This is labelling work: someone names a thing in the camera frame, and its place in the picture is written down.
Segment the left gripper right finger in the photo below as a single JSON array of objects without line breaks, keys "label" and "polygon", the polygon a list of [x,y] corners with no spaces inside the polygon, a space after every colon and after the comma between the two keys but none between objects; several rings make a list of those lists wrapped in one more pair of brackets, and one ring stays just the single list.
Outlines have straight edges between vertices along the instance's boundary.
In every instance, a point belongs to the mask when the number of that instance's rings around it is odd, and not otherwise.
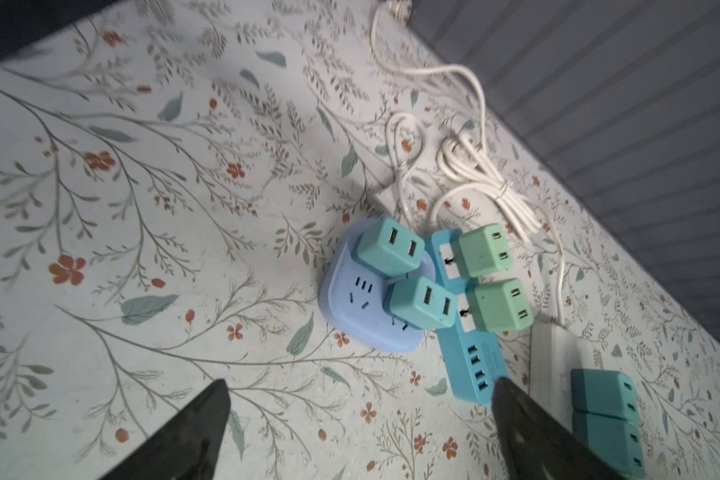
[{"label": "left gripper right finger", "polygon": [[622,477],[511,379],[495,381],[491,409],[510,479]]}]

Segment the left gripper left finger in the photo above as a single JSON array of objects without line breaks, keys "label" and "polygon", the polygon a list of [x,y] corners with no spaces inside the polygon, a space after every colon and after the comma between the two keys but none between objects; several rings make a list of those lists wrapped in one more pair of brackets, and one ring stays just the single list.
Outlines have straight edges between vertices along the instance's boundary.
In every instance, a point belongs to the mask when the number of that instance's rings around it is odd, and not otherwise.
[{"label": "left gripper left finger", "polygon": [[231,410],[226,382],[217,379],[106,479],[211,479]]}]

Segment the teal plug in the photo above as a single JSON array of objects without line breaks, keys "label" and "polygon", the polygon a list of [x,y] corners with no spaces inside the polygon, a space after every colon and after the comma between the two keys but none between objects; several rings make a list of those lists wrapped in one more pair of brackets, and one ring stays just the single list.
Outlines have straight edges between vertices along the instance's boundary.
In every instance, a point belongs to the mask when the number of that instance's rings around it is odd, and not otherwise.
[{"label": "teal plug", "polygon": [[375,221],[360,235],[358,261],[386,278],[408,274],[420,267],[424,240],[392,218]]},{"label": "teal plug", "polygon": [[394,283],[387,294],[386,311],[422,330],[450,328],[457,316],[454,294],[427,277]]},{"label": "teal plug", "polygon": [[601,460],[628,477],[645,477],[645,461],[637,428],[626,420],[574,412],[573,433]]},{"label": "teal plug", "polygon": [[575,411],[640,421],[637,390],[632,379],[619,371],[573,369],[572,405]]}]

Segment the white long power strip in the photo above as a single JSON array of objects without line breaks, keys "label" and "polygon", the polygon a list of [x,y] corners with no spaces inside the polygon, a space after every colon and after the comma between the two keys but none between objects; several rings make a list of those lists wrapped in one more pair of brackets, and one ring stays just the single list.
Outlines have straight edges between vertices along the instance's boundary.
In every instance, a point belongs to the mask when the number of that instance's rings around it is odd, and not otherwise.
[{"label": "white long power strip", "polygon": [[571,371],[595,369],[590,343],[551,323],[531,327],[529,394],[569,432],[573,431]]}]

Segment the teal power strip with USB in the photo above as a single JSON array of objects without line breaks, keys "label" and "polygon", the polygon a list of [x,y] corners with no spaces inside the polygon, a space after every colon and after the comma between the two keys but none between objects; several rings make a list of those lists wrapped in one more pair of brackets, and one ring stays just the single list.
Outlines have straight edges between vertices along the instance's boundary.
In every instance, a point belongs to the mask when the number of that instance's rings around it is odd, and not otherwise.
[{"label": "teal power strip with USB", "polygon": [[436,334],[453,395],[485,406],[492,402],[496,380],[506,377],[508,371],[497,336],[478,330],[469,311],[466,292],[478,280],[459,273],[452,243],[461,235],[458,229],[441,230],[427,240],[437,283],[457,299],[454,325],[438,329]]}]

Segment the green plug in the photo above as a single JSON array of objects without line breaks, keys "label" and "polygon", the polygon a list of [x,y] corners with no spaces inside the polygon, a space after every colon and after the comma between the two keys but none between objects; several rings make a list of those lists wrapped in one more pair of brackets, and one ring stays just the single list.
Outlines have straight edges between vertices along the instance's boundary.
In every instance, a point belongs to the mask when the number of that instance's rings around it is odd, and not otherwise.
[{"label": "green plug", "polygon": [[514,266],[507,233],[497,223],[464,233],[451,245],[461,277],[473,279]]},{"label": "green plug", "polygon": [[466,299],[475,326],[480,331],[520,331],[534,322],[524,286],[516,278],[480,283],[466,292]]}]

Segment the lavender square power socket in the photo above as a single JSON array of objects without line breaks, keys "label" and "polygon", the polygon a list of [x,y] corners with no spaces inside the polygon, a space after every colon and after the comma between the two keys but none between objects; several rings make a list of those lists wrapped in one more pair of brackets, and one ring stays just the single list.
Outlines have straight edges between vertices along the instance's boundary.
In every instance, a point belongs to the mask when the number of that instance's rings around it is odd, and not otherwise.
[{"label": "lavender square power socket", "polygon": [[425,331],[384,309],[391,286],[408,278],[436,279],[431,256],[423,254],[420,266],[402,276],[388,278],[360,263],[355,251],[361,235],[374,224],[363,220],[341,241],[323,279],[318,303],[326,320],[350,339],[381,352],[413,352]]}]

